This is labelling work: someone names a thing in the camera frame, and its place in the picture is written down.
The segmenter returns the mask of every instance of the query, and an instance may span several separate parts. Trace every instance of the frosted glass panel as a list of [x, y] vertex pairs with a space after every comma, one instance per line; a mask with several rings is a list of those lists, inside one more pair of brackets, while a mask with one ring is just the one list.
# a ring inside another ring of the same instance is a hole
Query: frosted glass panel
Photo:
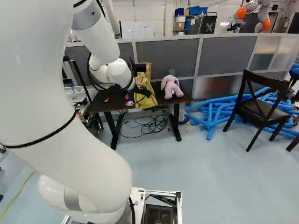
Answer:
[[290, 61], [297, 53], [298, 37], [284, 37], [279, 46], [278, 52], [270, 69], [285, 70], [288, 69]]
[[261, 36], [258, 38], [249, 70], [257, 71], [268, 69], [278, 47], [280, 38], [280, 36]]
[[193, 98], [196, 100], [226, 97], [239, 92], [242, 76], [220, 76], [196, 78]]

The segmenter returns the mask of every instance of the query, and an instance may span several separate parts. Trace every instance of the wooden chair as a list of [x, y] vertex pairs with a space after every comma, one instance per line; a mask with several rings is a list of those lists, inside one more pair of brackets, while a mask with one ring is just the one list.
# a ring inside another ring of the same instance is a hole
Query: wooden chair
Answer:
[[286, 148], [287, 151], [291, 151], [299, 143], [299, 135], [288, 145]]
[[[263, 93], [255, 95], [251, 82], [263, 86], [268, 86], [270, 88]], [[242, 101], [246, 83], [248, 84], [252, 98], [246, 101]], [[280, 100], [287, 95], [289, 85], [290, 81], [263, 77], [254, 72], [244, 69], [242, 83], [235, 104], [235, 108], [228, 122], [226, 123], [223, 132], [226, 132], [228, 130], [229, 126], [235, 118], [235, 115], [238, 114], [241, 118], [243, 118], [244, 122], [249, 122], [254, 126], [258, 127], [258, 131], [255, 134], [252, 141], [250, 142], [249, 146], [247, 147], [246, 152], [249, 152], [252, 145], [258, 138], [259, 134], [265, 127], [278, 123], [279, 125], [277, 126], [277, 128], [273, 132], [273, 135], [269, 139], [270, 141], [273, 141], [279, 133], [279, 131], [283, 128], [287, 120], [290, 118], [290, 115], [288, 113], [285, 113], [284, 111], [277, 109]], [[280, 94], [277, 100], [275, 101], [274, 105], [270, 105], [266, 102], [257, 99], [261, 96], [275, 91], [280, 91]]]

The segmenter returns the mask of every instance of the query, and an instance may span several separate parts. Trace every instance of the black table leg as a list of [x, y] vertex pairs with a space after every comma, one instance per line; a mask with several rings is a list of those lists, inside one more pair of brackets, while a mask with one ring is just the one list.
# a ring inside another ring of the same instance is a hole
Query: black table leg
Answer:
[[173, 106], [173, 115], [169, 114], [169, 120], [171, 122], [171, 126], [174, 132], [174, 135], [176, 136], [177, 141], [181, 141], [182, 137], [178, 130], [178, 114], [179, 114], [179, 104], [175, 104]]
[[120, 129], [121, 129], [121, 119], [119, 119], [117, 121], [117, 124], [115, 126], [111, 112], [110, 111], [104, 112], [104, 115], [106, 117], [106, 120], [108, 122], [109, 128], [110, 128], [111, 133], [112, 133], [112, 141], [111, 141], [110, 147], [113, 150], [116, 150], [117, 140], [118, 140], [118, 136], [119, 136]]
[[98, 123], [100, 124], [100, 128], [101, 128], [101, 129], [104, 129], [103, 121], [102, 121], [102, 119], [101, 119], [99, 113], [95, 113], [95, 118], [96, 118], [96, 120], [98, 121]]

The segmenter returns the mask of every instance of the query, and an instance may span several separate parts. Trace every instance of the metal frame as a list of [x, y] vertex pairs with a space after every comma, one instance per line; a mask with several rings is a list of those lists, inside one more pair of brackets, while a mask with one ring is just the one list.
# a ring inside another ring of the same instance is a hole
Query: metal frame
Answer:
[[[145, 195], [153, 196], [153, 197], [158, 196], [158, 197], [172, 197], [172, 198], [174, 198], [176, 200], [175, 208], [177, 210], [178, 224], [183, 224], [183, 215], [182, 215], [183, 199], [182, 199], [182, 193], [180, 191], [145, 190]], [[69, 224], [70, 220], [71, 220], [71, 216], [66, 215], [61, 224]]]
[[[287, 70], [271, 70], [271, 66], [274, 62], [274, 59], [277, 56], [279, 47], [282, 43], [282, 40], [284, 37], [298, 37], [298, 34], [273, 34], [273, 33], [229, 33], [229, 34], [199, 34], [199, 35], [176, 35], [176, 36], [170, 36], [170, 37], [154, 37], [154, 38], [143, 38], [143, 39], [126, 39], [126, 40], [116, 40], [118, 43], [131, 43], [132, 44], [132, 48], [133, 48], [133, 55], [134, 55], [134, 62], [138, 63], [138, 54], [137, 54], [137, 50], [136, 50], [136, 42], [151, 42], [151, 41], [170, 41], [170, 40], [187, 40], [187, 39], [199, 39], [199, 44], [198, 44], [198, 51], [197, 51], [197, 56], [196, 56], [196, 64], [195, 64], [195, 69], [194, 69], [194, 76], [193, 77], [179, 77], [179, 80], [190, 80], [193, 79], [193, 86], [192, 86], [192, 96], [194, 96], [194, 90], [196, 87], [196, 81], [197, 81], [197, 77], [198, 77], [198, 69], [199, 69], [199, 64], [200, 64], [200, 57], [201, 57], [201, 49], [202, 49], [202, 45], [203, 45], [203, 41], [205, 38], [221, 38], [221, 37], [245, 37], [245, 36], [255, 36], [257, 37], [256, 39], [256, 43], [255, 46], [253, 48], [252, 54], [250, 56], [250, 59], [248, 61], [247, 64], [247, 69], [249, 68], [253, 56], [255, 54], [255, 51], [257, 49], [257, 45], [258, 42], [260, 40], [260, 37], [263, 36], [278, 36], [281, 37], [278, 47], [274, 53], [274, 56], [268, 66], [267, 70], [258, 70], [258, 71], [254, 71], [257, 73], [267, 73], [267, 72], [285, 72], [285, 76], [288, 74], [288, 71], [290, 69], [290, 67], [292, 66], [295, 58], [297, 57], [297, 53], [296, 55], [294, 55], [294, 57], [292, 57], [292, 61], [290, 63], [290, 65], [288, 66]], [[82, 42], [75, 42], [75, 43], [67, 43], [67, 47], [70, 46], [83, 46], [84, 44]], [[299, 51], [299, 38], [297, 41], [297, 48], [294, 52], [298, 52]], [[237, 76], [237, 75], [242, 75], [242, 72], [235, 72], [235, 73], [221, 73], [221, 74], [212, 74], [212, 75], [203, 75], [200, 77], [222, 77], [222, 76]], [[153, 82], [156, 81], [161, 81], [161, 79], [154, 79], [152, 80]]]

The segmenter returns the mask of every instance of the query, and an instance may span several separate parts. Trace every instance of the cardboard box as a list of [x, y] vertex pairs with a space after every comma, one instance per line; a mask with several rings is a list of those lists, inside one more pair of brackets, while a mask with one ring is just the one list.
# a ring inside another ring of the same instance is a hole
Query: cardboard box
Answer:
[[176, 17], [176, 22], [185, 22], [186, 17], [185, 16], [178, 16]]
[[176, 30], [183, 30], [183, 29], [185, 29], [185, 22], [176, 22], [175, 29]]
[[189, 9], [188, 8], [184, 9], [184, 15], [189, 15]]

